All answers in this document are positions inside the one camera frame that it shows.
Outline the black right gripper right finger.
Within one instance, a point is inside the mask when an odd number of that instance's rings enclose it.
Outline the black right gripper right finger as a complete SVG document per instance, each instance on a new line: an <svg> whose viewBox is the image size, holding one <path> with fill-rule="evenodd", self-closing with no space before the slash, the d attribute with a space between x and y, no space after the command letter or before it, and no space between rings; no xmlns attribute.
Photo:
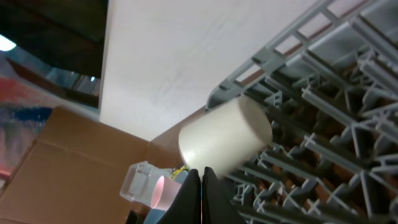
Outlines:
<svg viewBox="0 0 398 224"><path fill-rule="evenodd" d="M201 178L201 191L203 224L246 224L227 198L211 167L205 167Z"/></svg>

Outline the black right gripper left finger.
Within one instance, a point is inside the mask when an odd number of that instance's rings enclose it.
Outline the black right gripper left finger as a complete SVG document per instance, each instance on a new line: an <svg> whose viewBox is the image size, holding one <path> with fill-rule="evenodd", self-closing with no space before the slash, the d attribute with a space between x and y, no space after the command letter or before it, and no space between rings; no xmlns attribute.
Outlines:
<svg viewBox="0 0 398 224"><path fill-rule="evenodd" d="M196 169L189 171L174 202L157 223L201 223L201 180Z"/></svg>

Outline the white plastic cup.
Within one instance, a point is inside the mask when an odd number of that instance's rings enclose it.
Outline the white plastic cup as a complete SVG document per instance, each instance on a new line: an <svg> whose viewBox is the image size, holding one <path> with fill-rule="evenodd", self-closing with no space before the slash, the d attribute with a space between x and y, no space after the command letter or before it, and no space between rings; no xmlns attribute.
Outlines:
<svg viewBox="0 0 398 224"><path fill-rule="evenodd" d="M178 135L184 164L203 175L224 177L272 142L271 122L261 105L240 96L186 124Z"/></svg>

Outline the pink plastic cup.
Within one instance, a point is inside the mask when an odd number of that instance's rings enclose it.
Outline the pink plastic cup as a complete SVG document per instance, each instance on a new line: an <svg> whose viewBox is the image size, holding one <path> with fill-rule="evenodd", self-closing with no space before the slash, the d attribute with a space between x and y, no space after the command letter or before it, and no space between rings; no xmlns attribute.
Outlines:
<svg viewBox="0 0 398 224"><path fill-rule="evenodd" d="M168 177L161 176L155 184L150 207L157 210L168 210L174 202L181 186L180 183Z"/></svg>

